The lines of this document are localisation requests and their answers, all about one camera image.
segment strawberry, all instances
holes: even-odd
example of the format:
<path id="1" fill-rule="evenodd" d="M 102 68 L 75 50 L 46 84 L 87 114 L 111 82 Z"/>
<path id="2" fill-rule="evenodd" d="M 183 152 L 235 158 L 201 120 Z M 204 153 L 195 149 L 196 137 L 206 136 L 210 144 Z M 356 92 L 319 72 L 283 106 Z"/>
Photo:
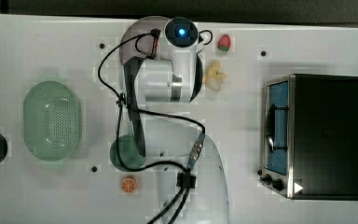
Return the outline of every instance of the strawberry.
<path id="1" fill-rule="evenodd" d="M 229 35 L 222 35 L 217 43 L 217 47 L 222 51 L 228 51 L 229 47 L 231 47 L 231 39 L 229 38 Z"/>

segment cable connector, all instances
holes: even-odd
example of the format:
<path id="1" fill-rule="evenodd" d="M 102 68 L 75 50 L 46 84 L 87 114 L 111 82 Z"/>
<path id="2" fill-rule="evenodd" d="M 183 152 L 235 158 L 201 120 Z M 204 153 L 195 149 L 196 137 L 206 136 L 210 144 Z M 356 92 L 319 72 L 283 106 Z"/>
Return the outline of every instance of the cable connector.
<path id="1" fill-rule="evenodd" d="M 116 104 L 118 105 L 118 107 L 122 107 L 123 105 L 126 105 L 126 95 L 124 95 L 124 93 L 121 93 L 118 96 L 118 100 L 116 101 Z"/>
<path id="2" fill-rule="evenodd" d="M 192 170 L 194 168 L 194 165 L 196 164 L 196 161 L 199 159 L 202 151 L 204 139 L 205 139 L 205 133 L 201 133 L 199 138 L 194 143 L 193 148 L 191 149 L 190 152 L 190 157 L 188 158 L 188 163 L 186 167 L 188 170 Z"/>
<path id="3" fill-rule="evenodd" d="M 194 189 L 196 187 L 196 179 L 190 173 L 179 173 L 176 177 L 176 187 Z"/>
<path id="4" fill-rule="evenodd" d="M 155 37 L 155 39 L 159 38 L 160 33 L 161 33 L 161 30 L 156 29 L 156 28 L 150 31 L 150 35 Z"/>

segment cable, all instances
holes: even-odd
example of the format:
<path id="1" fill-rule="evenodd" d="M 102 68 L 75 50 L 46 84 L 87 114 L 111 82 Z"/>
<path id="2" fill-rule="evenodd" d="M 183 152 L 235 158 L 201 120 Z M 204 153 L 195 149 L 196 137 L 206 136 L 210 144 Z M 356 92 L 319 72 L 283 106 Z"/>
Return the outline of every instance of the cable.
<path id="1" fill-rule="evenodd" d="M 170 165 L 176 165 L 179 166 L 179 168 L 181 168 L 182 170 L 186 171 L 186 168 L 184 166 L 182 166 L 179 163 L 173 162 L 173 161 L 158 161 L 158 162 L 154 162 L 152 164 L 149 164 L 143 168 L 140 169 L 131 169 L 130 167 L 127 167 L 125 165 L 125 163 L 123 162 L 123 160 L 121 159 L 120 156 L 120 150 L 118 148 L 119 144 L 118 144 L 118 138 L 120 137 L 120 126 L 121 126 L 121 121 L 122 121 L 122 113 L 123 113 L 123 106 L 119 105 L 119 110 L 118 110 L 118 122 L 117 122 L 117 131 L 116 131 L 116 147 L 117 147 L 117 158 L 118 161 L 120 162 L 120 165 L 122 167 L 124 167 L 124 169 L 126 170 L 145 170 L 147 168 L 156 166 L 156 165 L 160 165 L 160 164 L 170 164 Z M 168 210 L 171 209 L 171 207 L 173 207 L 173 205 L 178 201 L 179 197 L 183 194 L 183 191 L 185 190 L 184 187 L 181 187 L 180 190 L 176 193 L 175 197 L 173 197 L 173 199 L 170 201 L 169 204 L 167 204 L 167 206 L 164 207 L 164 209 L 162 209 L 155 217 L 153 217 L 150 221 L 147 222 L 147 224 L 152 224 L 154 222 L 156 222 L 159 218 L 161 218 L 162 216 L 164 216 Z"/>
<path id="2" fill-rule="evenodd" d="M 180 202 L 178 208 L 176 209 L 175 213 L 173 214 L 173 217 L 171 218 L 170 222 L 168 222 L 168 224 L 173 224 L 173 222 L 179 216 L 180 211 L 182 211 L 183 207 L 185 206 L 185 203 L 186 203 L 186 200 L 187 200 L 189 192 L 190 192 L 190 187 L 187 187 L 185 195 L 183 196 L 182 201 Z"/>
<path id="3" fill-rule="evenodd" d="M 138 51 L 138 52 L 144 54 L 144 51 L 138 49 L 138 42 L 139 42 L 139 40 L 141 40 L 142 38 L 144 38 L 144 35 L 143 35 L 143 36 L 139 36 L 139 37 L 136 39 L 136 41 L 135 41 L 135 49 L 136 49 L 136 51 Z"/>
<path id="4" fill-rule="evenodd" d="M 209 33 L 211 35 L 211 38 L 209 39 L 209 41 L 204 44 L 204 45 L 209 45 L 212 42 L 213 34 L 212 34 L 212 31 L 210 31 L 210 30 L 203 30 L 203 31 L 199 32 L 199 35 L 201 35 L 202 33 L 205 33 L 205 32 L 207 32 L 207 33 Z"/>
<path id="5" fill-rule="evenodd" d="M 153 34 L 152 33 L 147 33 L 147 34 L 137 35 L 137 36 L 134 36 L 134 37 L 132 37 L 132 38 L 120 43 L 118 46 L 113 48 L 108 54 L 106 54 L 106 56 L 101 61 L 100 66 L 98 67 L 98 79 L 100 79 L 100 81 L 104 84 L 104 86 L 106 86 L 108 89 L 110 89 L 118 98 L 117 104 L 118 104 L 118 107 L 119 107 L 119 112 L 118 112 L 118 122 L 117 122 L 117 132 L 116 132 L 117 158 L 118 158 L 118 161 L 119 161 L 120 165 L 124 169 L 129 171 L 129 172 L 140 172 L 140 171 L 146 170 L 148 168 L 151 168 L 151 167 L 154 167 L 154 166 L 157 166 L 157 165 L 166 164 L 166 165 L 176 166 L 176 167 L 182 169 L 182 171 L 184 171 L 185 174 L 189 175 L 190 170 L 186 169 L 182 164 L 180 164 L 178 162 L 175 162 L 175 161 L 157 161 L 157 162 L 153 162 L 153 163 L 148 164 L 148 165 L 146 165 L 144 167 L 141 167 L 141 168 L 130 168 L 124 163 L 124 161 L 121 159 L 121 156 L 120 156 L 118 138 L 120 136 L 120 126 L 121 126 L 121 121 L 122 121 L 123 102 L 125 102 L 125 97 L 124 97 L 123 93 L 118 94 L 118 92 L 112 86 L 110 86 L 108 83 L 103 81 L 103 79 L 101 77 L 101 69 L 102 69 L 103 64 L 107 60 L 107 58 L 113 52 L 115 52 L 116 49 L 120 48 L 121 46 L 123 46 L 123 45 L 127 44 L 128 42 L 132 41 L 133 39 L 137 38 L 136 43 L 135 43 L 135 47 L 136 47 L 137 42 L 142 37 L 144 37 L 146 35 L 153 35 Z M 195 124 L 197 124 L 197 125 L 199 125 L 201 127 L 202 133 L 205 133 L 205 127 L 201 123 L 199 123 L 199 122 L 197 122 L 196 120 L 193 120 L 193 119 L 189 119 L 189 118 L 185 118 L 185 117 L 181 117 L 181 116 L 175 116 L 175 115 L 161 114 L 161 113 L 147 111 L 147 110 L 143 110 L 143 109 L 138 109 L 138 111 L 141 112 L 141 113 L 149 114 L 149 115 L 161 116 L 161 117 L 172 118 L 172 119 L 182 119 L 182 120 L 186 120 L 186 121 L 189 121 L 189 122 L 193 122 L 193 123 L 195 123 Z M 170 201 L 170 203 L 164 209 L 162 209 L 155 217 L 153 217 L 152 220 L 150 220 L 148 222 L 148 224 L 154 223 L 155 221 L 157 221 L 159 218 L 161 218 L 162 216 L 164 216 L 164 214 L 166 214 L 168 212 L 168 210 L 178 201 L 179 197 L 183 194 L 183 191 L 185 190 L 184 186 L 182 186 L 180 188 L 180 190 L 176 193 L 175 197 Z M 186 187 L 185 195 L 183 196 L 183 199 L 182 199 L 181 203 L 179 204 L 179 207 L 176 209 L 174 216 L 170 220 L 170 223 L 173 223 L 176 220 L 177 216 L 179 215 L 180 211 L 182 210 L 182 208 L 183 208 L 183 206 L 184 206 L 184 204 L 186 202 L 186 198 L 188 196 L 189 191 L 190 191 L 190 187 Z"/>
<path id="6" fill-rule="evenodd" d="M 141 35 L 136 35 L 124 42 L 121 42 L 119 45 L 117 45 L 115 48 L 113 48 L 112 50 L 110 50 L 109 53 L 106 54 L 106 56 L 103 58 L 103 60 L 101 61 L 100 63 L 100 66 L 98 67 L 98 79 L 100 79 L 100 81 L 104 84 L 105 87 L 109 88 L 111 91 L 113 91 L 115 93 L 115 95 L 117 96 L 117 98 L 120 98 L 120 95 L 118 94 L 118 92 L 113 88 L 111 87 L 109 84 L 107 84 L 106 82 L 103 81 L 103 79 L 101 78 L 101 69 L 103 67 L 103 64 L 104 62 L 107 60 L 107 58 L 109 58 L 109 56 L 115 52 L 118 48 L 120 48 L 121 46 L 127 44 L 128 42 L 132 41 L 133 39 L 135 38 L 138 38 L 140 36 L 145 36 L 145 35 L 150 35 L 151 33 L 147 33 L 147 34 L 141 34 Z"/>

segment green oval basket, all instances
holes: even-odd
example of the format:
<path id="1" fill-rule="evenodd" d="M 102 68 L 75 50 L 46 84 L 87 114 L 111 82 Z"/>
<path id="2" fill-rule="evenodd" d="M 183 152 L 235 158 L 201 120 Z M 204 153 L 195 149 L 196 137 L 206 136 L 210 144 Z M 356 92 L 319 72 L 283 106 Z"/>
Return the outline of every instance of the green oval basket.
<path id="1" fill-rule="evenodd" d="M 23 118 L 25 144 L 42 161 L 67 157 L 80 141 L 80 104 L 59 82 L 34 86 L 25 97 Z"/>

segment toaster oven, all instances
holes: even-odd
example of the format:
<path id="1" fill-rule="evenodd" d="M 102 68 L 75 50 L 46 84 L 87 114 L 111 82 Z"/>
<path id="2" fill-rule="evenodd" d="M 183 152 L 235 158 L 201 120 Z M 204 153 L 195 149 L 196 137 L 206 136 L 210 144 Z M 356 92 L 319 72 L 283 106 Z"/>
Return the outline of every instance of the toaster oven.
<path id="1" fill-rule="evenodd" d="M 265 85 L 262 184 L 288 199 L 358 201 L 358 77 Z"/>

